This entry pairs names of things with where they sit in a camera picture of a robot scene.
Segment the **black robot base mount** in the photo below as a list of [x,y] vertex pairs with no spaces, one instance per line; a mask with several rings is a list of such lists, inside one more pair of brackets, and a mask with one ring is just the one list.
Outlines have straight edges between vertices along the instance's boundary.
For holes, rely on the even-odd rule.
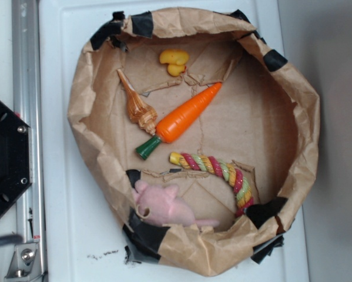
[[30,127],[0,101],[0,218],[32,184]]

